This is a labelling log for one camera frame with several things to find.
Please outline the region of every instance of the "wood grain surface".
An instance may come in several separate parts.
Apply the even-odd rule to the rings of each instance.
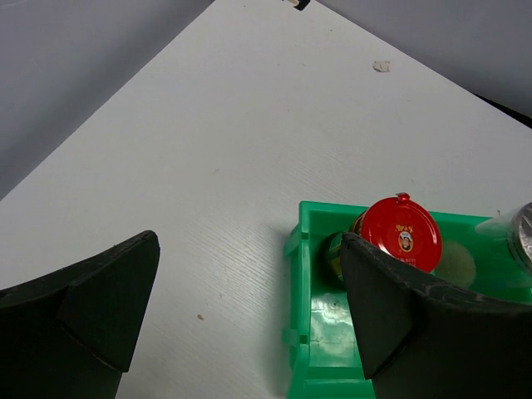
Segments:
[[[530,201],[531,148],[317,2],[218,0],[0,202],[0,288],[153,229],[159,272],[118,397],[281,397],[299,201],[407,191],[493,215]]]

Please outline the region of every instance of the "white tabletop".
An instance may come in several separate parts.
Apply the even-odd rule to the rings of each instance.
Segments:
[[[218,0],[0,202],[0,288],[153,229],[118,397],[279,397],[299,201],[407,191],[494,215],[530,201],[531,150],[528,128],[317,2]]]

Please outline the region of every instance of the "jar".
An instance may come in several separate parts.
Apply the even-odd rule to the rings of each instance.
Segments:
[[[532,288],[532,203],[475,226],[477,289]]]
[[[441,257],[441,234],[435,220],[410,195],[400,193],[381,199],[353,222],[348,232],[360,235],[380,250],[430,273]],[[343,281],[340,247],[344,232],[328,239],[327,266]]]

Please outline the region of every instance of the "green plastic tray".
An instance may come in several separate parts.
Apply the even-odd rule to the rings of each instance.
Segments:
[[[371,381],[365,381],[357,350],[351,315],[344,291],[318,278],[314,261],[322,241],[347,229],[367,207],[302,202],[299,224],[284,246],[291,268],[290,326],[283,330],[289,345],[293,376],[288,399],[375,398]],[[453,239],[467,246],[466,231],[486,217],[431,212],[444,241]],[[530,302],[530,289],[491,293],[499,298]]]

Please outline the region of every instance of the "red lid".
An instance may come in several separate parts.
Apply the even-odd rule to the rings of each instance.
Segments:
[[[440,230],[410,195],[381,199],[364,214],[361,236],[394,258],[430,273],[441,257]]]

